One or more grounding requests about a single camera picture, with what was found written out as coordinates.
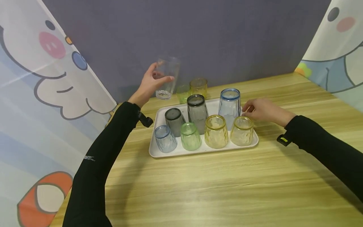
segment transparent cup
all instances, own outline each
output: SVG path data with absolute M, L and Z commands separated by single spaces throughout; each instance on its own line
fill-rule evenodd
M 170 128 L 167 125 L 157 127 L 154 136 L 159 150 L 163 153 L 172 152 L 178 145 L 175 136 L 170 132 Z
M 185 123 L 184 116 L 178 108 L 171 108 L 165 112 L 166 125 L 175 137 L 180 136 L 180 128 Z
M 180 60 L 176 57 L 163 56 L 158 59 L 154 78 L 159 79 L 165 76 L 173 76 L 175 79 L 169 83 L 164 83 L 156 90 L 156 97 L 163 100 L 168 100 L 174 92 L 175 83 L 178 79 L 180 69 Z
M 190 81 L 191 94 L 201 94 L 207 99 L 207 83 L 208 81 L 204 78 L 196 78 Z
M 211 148 L 220 149 L 228 143 L 226 121 L 222 116 L 211 115 L 205 121 L 204 142 Z
M 187 103 L 188 97 L 190 94 L 190 86 L 189 84 L 183 84 L 176 88 L 176 95 L 178 96 L 179 103 L 185 104 Z
M 202 145 L 202 140 L 198 133 L 197 127 L 191 123 L 185 123 L 181 127 L 181 144 L 184 149 L 193 151 Z
M 237 146 L 250 145 L 253 135 L 253 122 L 248 117 L 237 117 L 231 130 L 231 141 Z
M 200 135 L 204 134 L 208 110 L 203 95 L 193 94 L 187 99 L 188 121 L 193 122 Z
M 221 92 L 218 115 L 224 117 L 227 129 L 231 130 L 234 119 L 241 115 L 241 99 L 239 90 L 235 88 L 227 88 Z

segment table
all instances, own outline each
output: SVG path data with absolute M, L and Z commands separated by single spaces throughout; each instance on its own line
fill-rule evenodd
M 266 97 L 305 115 L 363 150 L 363 114 L 298 74 L 222 85 L 208 99 L 237 88 L 241 102 Z M 175 95 L 144 107 L 177 105 Z M 284 129 L 255 122 L 259 144 L 251 149 L 153 159 L 152 127 L 130 134 L 106 182 L 106 213 L 116 226 L 363 226 L 363 204 L 313 156 L 276 142 Z M 62 224 L 69 195 L 51 227 Z

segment white tray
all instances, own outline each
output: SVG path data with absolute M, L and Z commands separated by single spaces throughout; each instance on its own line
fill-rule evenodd
M 207 105 L 209 116 L 218 114 L 219 99 L 207 100 L 207 101 L 205 101 L 205 103 Z M 194 151 L 187 151 L 182 146 L 181 138 L 177 137 L 176 141 L 178 142 L 178 146 L 175 148 L 175 150 L 173 150 L 172 152 L 169 152 L 169 153 L 163 153 L 159 150 L 158 145 L 156 144 L 156 140 L 154 137 L 154 131 L 157 127 L 166 124 L 165 112 L 170 108 L 178 108 L 181 111 L 181 113 L 183 114 L 185 120 L 188 121 L 188 110 L 187 110 L 186 104 L 168 106 L 168 107 L 161 108 L 157 111 L 156 117 L 155 117 L 154 129 L 152 131 L 153 134 L 151 137 L 151 142 L 150 142 L 150 147 L 149 147 L 149 154 L 154 158 L 163 158 L 163 157 L 186 155 L 186 154 L 197 154 L 197 153 L 213 152 L 213 151 L 242 149 L 242 148 L 254 147 L 258 144 L 258 136 L 257 136 L 255 130 L 253 130 L 252 142 L 250 145 L 240 147 L 240 146 L 237 146 L 234 143 L 232 143 L 231 140 L 229 140 L 228 144 L 224 148 L 221 148 L 221 149 L 214 149 L 214 148 L 208 147 L 204 142 L 204 135 L 201 135 L 200 137 L 202 139 L 202 145 L 200 146 L 200 148 L 198 148 Z

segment pink cheek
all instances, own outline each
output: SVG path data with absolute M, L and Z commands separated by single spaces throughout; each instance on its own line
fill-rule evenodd
M 53 58 L 61 59 L 66 55 L 66 49 L 55 35 L 48 32 L 39 33 L 39 42 L 43 50 Z
M 339 32 L 346 32 L 351 29 L 355 24 L 355 19 L 353 17 L 346 17 L 339 21 L 337 24 L 337 30 Z

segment black arm sleeve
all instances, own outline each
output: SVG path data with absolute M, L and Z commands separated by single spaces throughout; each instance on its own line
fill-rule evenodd
M 294 117 L 285 129 L 289 140 L 317 158 L 363 201 L 363 153 L 304 116 Z
M 63 226 L 111 226 L 105 212 L 105 183 L 123 144 L 138 122 L 137 107 L 124 102 L 89 148 L 73 179 Z

